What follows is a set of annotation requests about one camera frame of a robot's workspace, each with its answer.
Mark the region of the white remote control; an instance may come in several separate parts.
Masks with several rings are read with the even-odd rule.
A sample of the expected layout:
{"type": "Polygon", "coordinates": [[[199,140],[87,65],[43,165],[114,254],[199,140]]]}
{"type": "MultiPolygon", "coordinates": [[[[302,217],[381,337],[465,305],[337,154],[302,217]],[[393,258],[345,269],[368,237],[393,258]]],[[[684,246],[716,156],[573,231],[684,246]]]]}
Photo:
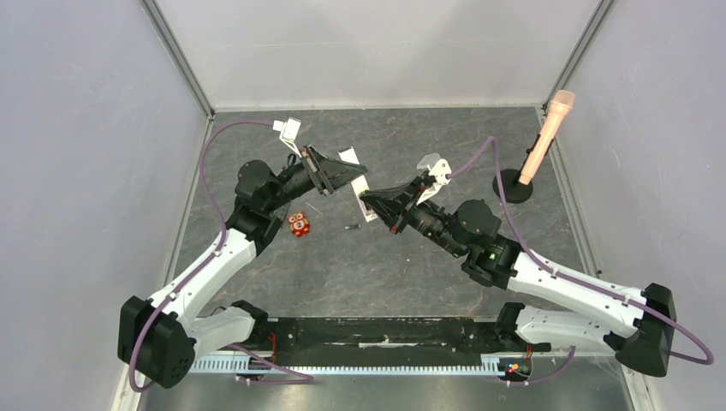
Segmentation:
{"type": "MultiPolygon", "coordinates": [[[[340,151],[338,154],[343,162],[360,165],[360,160],[352,146],[340,151]]],[[[350,182],[350,185],[354,191],[356,201],[361,209],[365,221],[370,223],[377,219],[378,216],[376,213],[360,199],[360,195],[369,189],[367,179],[364,176],[358,176],[350,182]]]]}

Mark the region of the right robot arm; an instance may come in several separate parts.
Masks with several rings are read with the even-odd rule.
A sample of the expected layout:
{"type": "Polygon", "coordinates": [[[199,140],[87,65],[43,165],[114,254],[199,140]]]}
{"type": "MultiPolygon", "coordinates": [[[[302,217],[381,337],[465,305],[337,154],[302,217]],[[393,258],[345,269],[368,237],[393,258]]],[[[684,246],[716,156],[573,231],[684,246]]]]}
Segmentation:
{"type": "Polygon", "coordinates": [[[394,234],[410,227],[455,258],[476,283],[533,295],[565,308],[546,312],[508,303],[494,327],[505,349],[564,345],[601,349],[642,374],[666,376],[675,328],[672,291],[651,283],[643,289],[588,276],[555,263],[501,235],[502,221],[482,199],[466,200],[448,213],[425,199],[428,176],[399,187],[359,195],[394,234]]]}

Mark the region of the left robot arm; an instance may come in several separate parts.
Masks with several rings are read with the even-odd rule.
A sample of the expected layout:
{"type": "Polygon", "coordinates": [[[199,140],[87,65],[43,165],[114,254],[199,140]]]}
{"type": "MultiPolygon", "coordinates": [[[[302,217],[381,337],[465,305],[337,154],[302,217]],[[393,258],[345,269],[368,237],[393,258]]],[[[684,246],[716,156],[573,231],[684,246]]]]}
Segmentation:
{"type": "Polygon", "coordinates": [[[279,174],[262,160],[243,164],[235,206],[212,244],[180,275],[146,299],[130,297],[120,310],[117,356],[153,383],[177,385],[193,363],[233,343],[263,347],[264,312],[236,302],[218,314],[200,311],[224,284],[253,262],[286,224],[285,208],[311,190],[333,194],[367,172],[366,166],[329,158],[303,146],[299,161],[279,174]]]}

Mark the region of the red owl number block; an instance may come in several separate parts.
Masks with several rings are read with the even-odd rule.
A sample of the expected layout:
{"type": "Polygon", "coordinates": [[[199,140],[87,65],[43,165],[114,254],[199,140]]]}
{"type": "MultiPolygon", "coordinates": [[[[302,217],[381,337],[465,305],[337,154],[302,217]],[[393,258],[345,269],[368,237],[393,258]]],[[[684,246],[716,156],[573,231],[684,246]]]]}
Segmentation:
{"type": "Polygon", "coordinates": [[[303,211],[289,214],[287,222],[290,232],[296,237],[302,237],[310,233],[310,223],[303,211]]]}

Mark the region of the black microphone stand base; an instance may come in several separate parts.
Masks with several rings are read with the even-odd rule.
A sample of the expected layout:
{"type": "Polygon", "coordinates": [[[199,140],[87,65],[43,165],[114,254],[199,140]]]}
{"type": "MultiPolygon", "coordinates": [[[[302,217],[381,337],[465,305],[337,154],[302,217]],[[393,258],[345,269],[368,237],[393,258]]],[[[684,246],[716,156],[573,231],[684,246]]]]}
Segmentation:
{"type": "Polygon", "coordinates": [[[516,169],[502,170],[500,176],[492,180],[492,189],[497,197],[510,204],[521,204],[533,195],[533,184],[519,182],[520,171],[516,169]]]}

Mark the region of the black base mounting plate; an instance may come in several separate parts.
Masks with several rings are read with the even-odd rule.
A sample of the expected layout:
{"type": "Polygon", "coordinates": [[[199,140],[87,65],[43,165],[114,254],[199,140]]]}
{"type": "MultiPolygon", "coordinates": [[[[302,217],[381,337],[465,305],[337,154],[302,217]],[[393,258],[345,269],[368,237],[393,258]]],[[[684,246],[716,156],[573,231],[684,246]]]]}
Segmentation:
{"type": "Polygon", "coordinates": [[[281,366],[476,366],[483,354],[548,352],[514,324],[467,317],[278,318],[258,322],[241,346],[281,366]]]}

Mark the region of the pink toy microphone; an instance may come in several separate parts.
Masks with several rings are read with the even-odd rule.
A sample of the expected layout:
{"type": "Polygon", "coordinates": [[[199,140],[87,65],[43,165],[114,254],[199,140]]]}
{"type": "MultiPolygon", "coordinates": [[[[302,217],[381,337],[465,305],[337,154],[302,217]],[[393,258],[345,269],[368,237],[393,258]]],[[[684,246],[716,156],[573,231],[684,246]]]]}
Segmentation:
{"type": "Polygon", "coordinates": [[[575,99],[573,92],[562,89],[557,91],[550,101],[538,138],[521,167],[518,177],[520,184],[529,185],[532,182],[563,120],[573,109],[575,99]]]}

